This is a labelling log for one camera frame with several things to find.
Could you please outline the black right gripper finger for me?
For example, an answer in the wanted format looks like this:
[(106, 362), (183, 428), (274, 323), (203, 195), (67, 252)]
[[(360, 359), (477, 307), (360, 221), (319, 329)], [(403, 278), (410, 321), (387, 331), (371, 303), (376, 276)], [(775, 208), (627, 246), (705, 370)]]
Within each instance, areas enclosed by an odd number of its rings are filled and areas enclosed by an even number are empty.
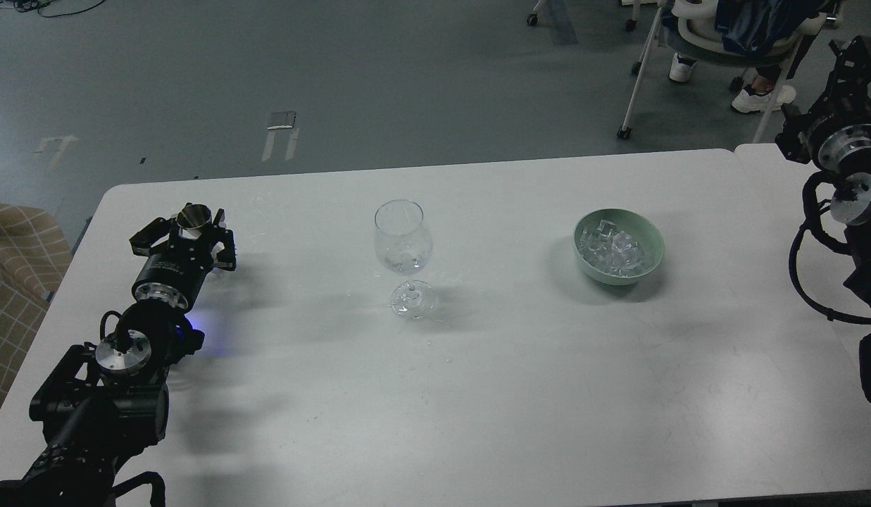
[(828, 76), (828, 104), (871, 102), (871, 37), (832, 39), (828, 47), (835, 57)]

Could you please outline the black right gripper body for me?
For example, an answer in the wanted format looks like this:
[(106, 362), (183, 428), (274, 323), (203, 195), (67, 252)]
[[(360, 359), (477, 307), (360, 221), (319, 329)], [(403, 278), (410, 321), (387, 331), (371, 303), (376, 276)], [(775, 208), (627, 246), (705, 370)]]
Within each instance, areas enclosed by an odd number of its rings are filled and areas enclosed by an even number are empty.
[(814, 164), (837, 177), (871, 175), (871, 99), (865, 91), (821, 95), (806, 113), (782, 107), (775, 144), (788, 161)]

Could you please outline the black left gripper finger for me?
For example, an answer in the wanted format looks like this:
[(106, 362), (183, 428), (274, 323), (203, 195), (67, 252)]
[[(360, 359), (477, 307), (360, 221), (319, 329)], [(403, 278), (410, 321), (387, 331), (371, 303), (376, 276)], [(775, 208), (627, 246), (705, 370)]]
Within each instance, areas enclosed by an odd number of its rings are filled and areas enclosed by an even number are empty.
[(224, 270), (224, 272), (234, 272), (237, 269), (234, 232), (224, 223), (225, 218), (224, 209), (217, 209), (208, 230), (208, 241), (212, 246), (213, 268)]
[(175, 245), (178, 232), (179, 227), (174, 218), (159, 216), (130, 237), (130, 249), (134, 256), (146, 258), (166, 254)]

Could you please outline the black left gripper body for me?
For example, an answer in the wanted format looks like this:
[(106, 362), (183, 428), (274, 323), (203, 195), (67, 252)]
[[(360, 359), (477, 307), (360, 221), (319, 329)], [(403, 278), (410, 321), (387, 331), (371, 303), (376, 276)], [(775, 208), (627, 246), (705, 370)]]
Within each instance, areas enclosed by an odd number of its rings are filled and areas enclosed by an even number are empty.
[(214, 269), (208, 239), (208, 230), (196, 238), (178, 232), (168, 253), (146, 258), (130, 290), (133, 298), (155, 299), (178, 311), (190, 311)]

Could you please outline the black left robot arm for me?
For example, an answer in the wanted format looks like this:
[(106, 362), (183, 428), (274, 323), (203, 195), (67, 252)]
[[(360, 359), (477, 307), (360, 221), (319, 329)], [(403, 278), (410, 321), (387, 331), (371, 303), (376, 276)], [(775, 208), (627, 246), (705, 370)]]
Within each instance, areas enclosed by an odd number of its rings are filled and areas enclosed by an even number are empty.
[(165, 481), (148, 471), (118, 482), (120, 469), (164, 439), (169, 369), (203, 346), (187, 318), (214, 270), (237, 267), (223, 209), (188, 203), (130, 237), (146, 262), (134, 303), (101, 317), (97, 343), (69, 347), (34, 394), (29, 417), (45, 449), (20, 480), (0, 481), (0, 506), (114, 506), (138, 487), (164, 506)]

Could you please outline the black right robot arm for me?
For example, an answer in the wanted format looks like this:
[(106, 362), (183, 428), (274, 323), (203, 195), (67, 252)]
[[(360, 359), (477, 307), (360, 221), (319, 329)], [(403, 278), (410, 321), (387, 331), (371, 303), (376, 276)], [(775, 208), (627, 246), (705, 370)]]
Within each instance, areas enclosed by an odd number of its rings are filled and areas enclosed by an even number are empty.
[[(871, 37), (832, 41), (835, 57), (825, 89), (808, 111), (783, 106), (775, 142), (788, 161), (815, 166), (801, 190), (804, 219), (789, 248), (787, 272), (808, 307), (830, 321), (871, 325), (871, 317), (822, 305), (799, 279), (805, 236), (851, 260), (844, 288), (871, 309)], [(871, 332), (858, 346), (860, 388), (871, 405)]]

